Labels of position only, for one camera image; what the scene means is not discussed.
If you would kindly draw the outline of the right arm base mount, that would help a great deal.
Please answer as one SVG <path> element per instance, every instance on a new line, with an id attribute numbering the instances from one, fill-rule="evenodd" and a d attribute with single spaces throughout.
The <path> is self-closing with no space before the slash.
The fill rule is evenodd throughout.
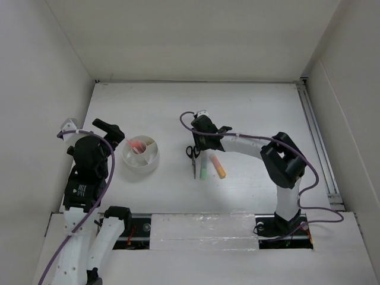
<path id="1" fill-rule="evenodd" d="M 259 249 L 313 249 L 308 228 L 304 227 L 293 233 L 297 226 L 306 221 L 306 216 L 301 214 L 289 229 L 280 229 L 273 214 L 256 216 L 253 233 L 258 237 Z"/>

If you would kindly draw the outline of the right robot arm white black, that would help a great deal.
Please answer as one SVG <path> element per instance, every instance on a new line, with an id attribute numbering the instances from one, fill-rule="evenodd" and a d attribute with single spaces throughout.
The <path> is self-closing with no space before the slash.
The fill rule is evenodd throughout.
<path id="1" fill-rule="evenodd" d="M 305 174 L 303 154 L 290 137 L 279 132 L 273 137 L 258 137 L 232 132 L 229 126 L 216 127 L 206 111 L 191 122 L 197 151 L 234 152 L 260 159 L 277 188 L 274 217 L 260 226 L 259 234 L 268 238 L 283 236 L 300 225 L 299 187 Z"/>

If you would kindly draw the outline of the purple red marker pen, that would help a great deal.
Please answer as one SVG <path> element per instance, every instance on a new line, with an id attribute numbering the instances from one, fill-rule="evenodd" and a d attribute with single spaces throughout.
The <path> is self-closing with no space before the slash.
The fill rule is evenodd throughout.
<path id="1" fill-rule="evenodd" d="M 146 151 L 147 149 L 147 146 L 146 146 L 146 143 L 144 141 L 131 141 L 130 142 L 130 145 L 132 147 L 132 150 L 136 153 L 136 154 L 142 154 Z"/>

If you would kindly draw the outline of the black handled scissors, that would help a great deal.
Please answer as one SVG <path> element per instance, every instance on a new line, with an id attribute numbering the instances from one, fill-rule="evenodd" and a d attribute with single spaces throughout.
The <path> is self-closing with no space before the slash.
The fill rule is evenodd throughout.
<path id="1" fill-rule="evenodd" d="M 186 155 L 191 159 L 191 165 L 192 165 L 192 172 L 193 172 L 193 177 L 196 179 L 196 159 L 200 155 L 200 151 L 196 148 L 196 146 L 187 146 L 186 148 Z"/>

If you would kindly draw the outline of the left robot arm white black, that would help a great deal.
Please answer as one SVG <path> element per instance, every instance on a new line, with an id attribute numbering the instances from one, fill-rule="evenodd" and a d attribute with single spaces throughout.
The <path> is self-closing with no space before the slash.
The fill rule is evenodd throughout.
<path id="1" fill-rule="evenodd" d="M 39 284 L 43 284 L 53 266 L 56 269 L 51 284 L 103 284 L 102 265 L 119 236 L 132 230 L 131 210 L 111 206 L 104 214 L 99 233 L 93 234 L 101 200 L 114 175 L 115 149 L 125 138 L 117 125 L 95 119 L 93 126 L 106 135 L 78 129 L 71 119 L 57 134 L 63 141 L 75 135 L 80 138 L 66 151 L 74 158 L 74 166 L 64 190 L 65 238 L 46 265 Z"/>

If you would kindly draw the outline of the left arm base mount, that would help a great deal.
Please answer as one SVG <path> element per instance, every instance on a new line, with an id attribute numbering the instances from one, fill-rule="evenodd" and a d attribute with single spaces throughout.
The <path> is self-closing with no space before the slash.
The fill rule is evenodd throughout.
<path id="1" fill-rule="evenodd" d="M 118 237 L 114 250 L 146 250 L 150 248 L 151 216 L 136 214 L 131 216 L 129 226 Z"/>

